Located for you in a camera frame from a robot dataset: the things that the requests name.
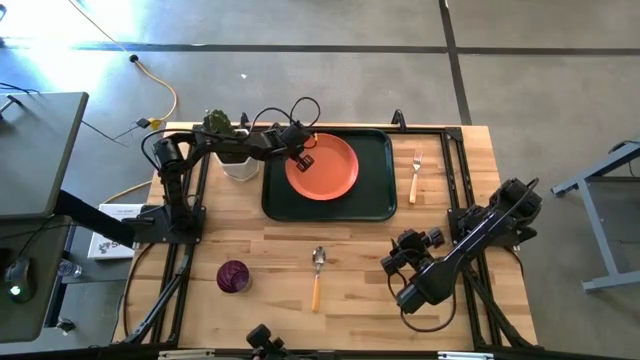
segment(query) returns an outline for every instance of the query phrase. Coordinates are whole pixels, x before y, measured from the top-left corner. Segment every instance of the yellow cable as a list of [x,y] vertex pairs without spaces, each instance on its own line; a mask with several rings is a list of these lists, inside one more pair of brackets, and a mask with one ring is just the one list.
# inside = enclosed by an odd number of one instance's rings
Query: yellow cable
[[171,94],[173,94],[173,106],[171,107],[171,110],[169,110],[169,112],[167,113],[167,115],[159,118],[159,119],[154,119],[151,118],[149,119],[152,123],[154,120],[160,120],[165,121],[169,116],[171,116],[171,114],[173,114],[173,112],[176,109],[176,106],[178,106],[178,94],[176,94],[176,91],[173,90],[173,88],[171,87],[171,85],[167,84],[166,82],[158,79],[157,77],[153,76],[145,67],[144,65],[142,65],[140,63],[140,61],[136,60],[136,65],[138,65],[138,67],[140,68],[140,70],[142,70],[145,74],[147,74],[147,76],[149,76],[151,79],[155,80],[157,83],[164,85],[167,89],[169,89],[169,91],[171,91]]
[[136,190],[140,189],[141,187],[144,187],[144,186],[147,186],[147,185],[150,185],[150,184],[151,184],[151,181],[145,181],[142,184],[138,184],[136,186],[130,187],[125,191],[122,191],[122,192],[119,192],[119,193],[113,195],[112,197],[110,197],[107,200],[105,200],[103,203],[104,204],[108,204],[108,203],[112,202],[113,200],[115,200],[115,199],[117,199],[119,197],[125,196],[125,195],[127,195],[128,193],[130,193],[132,191],[136,191]]
[[[125,53],[127,53],[127,55],[132,55],[130,52],[127,51],[127,49],[124,48],[124,46],[122,46],[122,44],[120,44],[119,42],[117,42],[114,38],[112,38],[111,36],[109,36],[109,34],[107,34],[104,30],[102,30],[102,28],[100,28],[100,26],[98,26],[98,24],[95,23],[95,21],[91,20],[91,18],[84,13],[84,11],[82,11],[82,9],[80,9],[80,7],[78,7],[78,5],[76,5],[73,0],[67,0],[69,1],[69,4],[71,4],[74,8],[76,8],[76,10],[78,10],[78,12],[80,14],[82,14],[82,16],[84,16],[87,20],[89,20],[90,23],[93,24],[93,26],[96,27],[96,29],[100,30],[100,32],[106,36],[107,38],[109,38],[109,40],[111,40],[111,42],[113,42],[114,44],[116,44],[116,46],[118,46],[122,51],[124,51]],[[157,130],[158,127],[160,127],[160,124],[162,124],[163,121],[165,121],[169,116],[171,116],[171,114],[173,114],[173,112],[176,109],[176,106],[178,106],[178,94],[176,94],[176,91],[173,90],[173,88],[167,84],[166,82],[158,79],[157,77],[153,76],[145,67],[144,65],[142,65],[140,63],[140,61],[135,60],[134,63],[136,65],[138,65],[138,67],[140,68],[140,70],[142,70],[147,76],[149,76],[151,79],[153,79],[154,81],[156,81],[157,83],[164,85],[167,89],[169,89],[169,91],[171,91],[171,94],[173,95],[173,106],[171,107],[171,110],[169,110],[169,112],[159,118],[149,118],[149,121],[151,122],[151,128],[153,130]]]

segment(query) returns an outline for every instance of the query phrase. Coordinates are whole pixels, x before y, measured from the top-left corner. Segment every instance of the wooden table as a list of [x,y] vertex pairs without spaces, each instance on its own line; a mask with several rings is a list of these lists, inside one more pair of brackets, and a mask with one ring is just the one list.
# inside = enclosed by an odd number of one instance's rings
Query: wooden table
[[[191,128],[192,125],[170,123],[167,128]],[[478,204],[486,205],[501,183],[489,130],[484,126],[463,126],[462,130],[475,199]],[[436,333],[415,333],[406,328],[387,289],[380,259],[390,250],[390,238],[396,238],[408,228],[426,231],[437,226],[446,234],[447,244],[436,250],[435,255],[444,255],[451,249],[445,215],[450,201],[439,138],[390,136],[398,210],[391,219],[380,223],[276,222],[267,218],[261,209],[262,174],[246,183],[236,182],[224,175],[215,159],[211,160],[203,201],[207,222],[191,270],[180,347],[249,348],[245,341],[247,333],[264,323],[291,349],[472,349],[462,277],[456,286],[455,319]],[[424,156],[417,202],[410,205],[411,162],[416,148],[422,149]],[[451,150],[457,184],[461,184],[453,144]],[[194,168],[193,189],[198,168]],[[148,202],[161,204],[162,194],[162,186],[154,177]],[[461,191],[459,198],[464,206]],[[320,312],[312,313],[311,252],[318,245],[326,248],[328,261],[321,274]],[[167,246],[157,245],[138,266],[127,304],[130,331],[158,297],[166,252]],[[490,248],[486,255],[497,303],[522,336],[536,343],[517,262],[501,248]],[[224,294],[215,283],[216,271],[231,259],[243,261],[251,270],[253,285],[246,293]],[[393,283],[397,291],[400,280],[394,279]],[[438,306],[425,304],[416,315],[408,317],[415,326],[433,327],[447,319],[451,305],[451,298]],[[172,306],[173,302],[168,307],[163,334],[168,333],[173,318]],[[483,334],[489,339],[484,306],[480,304],[478,310]],[[119,324],[114,340],[122,338]]]

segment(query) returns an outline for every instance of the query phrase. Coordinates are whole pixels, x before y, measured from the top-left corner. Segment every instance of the orange plate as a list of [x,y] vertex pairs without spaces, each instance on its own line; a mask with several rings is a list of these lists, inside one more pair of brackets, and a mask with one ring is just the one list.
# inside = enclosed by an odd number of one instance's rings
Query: orange plate
[[[296,162],[288,159],[285,173],[293,188],[302,196],[312,200],[332,200],[344,195],[358,177],[358,157],[351,146],[337,136],[317,134],[315,147],[307,149],[301,156],[310,155],[314,163],[302,172]],[[305,147],[310,148],[315,139],[310,138]]]

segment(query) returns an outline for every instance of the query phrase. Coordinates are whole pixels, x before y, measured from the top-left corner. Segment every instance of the concrete floor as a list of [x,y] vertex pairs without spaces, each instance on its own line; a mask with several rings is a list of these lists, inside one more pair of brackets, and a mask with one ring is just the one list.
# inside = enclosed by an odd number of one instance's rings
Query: concrete floor
[[[132,121],[163,114],[168,92],[115,51],[71,51],[65,44],[104,41],[66,2],[2,1],[0,36],[45,40],[0,49],[0,81],[41,91],[87,91],[85,121],[117,134]],[[437,0],[82,1],[122,41],[160,44],[444,46]],[[640,47],[640,3],[627,0],[449,0],[458,46],[534,48]],[[321,121],[386,123],[403,109],[411,123],[459,124],[446,54],[141,52],[175,86],[173,120],[199,121],[220,107],[233,118],[310,95]],[[637,56],[460,56],[471,120],[490,126],[503,179],[540,177],[539,235],[522,246],[525,281],[541,345],[637,358],[640,285],[593,295],[580,281],[605,274],[581,199],[555,199],[551,186],[640,136]],[[145,134],[138,131],[139,140]],[[640,162],[635,166],[640,169]],[[137,145],[114,145],[81,127],[65,189],[91,204],[148,180]],[[129,201],[140,201],[145,191]],[[560,216],[570,213],[572,216]],[[109,341],[122,282],[71,285],[63,316],[80,326],[62,338],[0,345],[0,353],[82,347]],[[101,301],[81,301],[91,294]],[[103,314],[95,319],[95,314]]]

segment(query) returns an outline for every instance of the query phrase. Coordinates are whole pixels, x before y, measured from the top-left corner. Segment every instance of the wooden handle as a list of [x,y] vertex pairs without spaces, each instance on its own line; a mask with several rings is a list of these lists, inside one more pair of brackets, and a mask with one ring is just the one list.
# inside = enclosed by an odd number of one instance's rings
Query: wooden handle
[[316,275],[313,281],[313,301],[311,302],[311,311],[318,312],[320,309],[320,276]]
[[409,193],[409,202],[416,203],[416,193],[418,192],[418,174],[413,173],[413,180],[411,180],[411,193]]

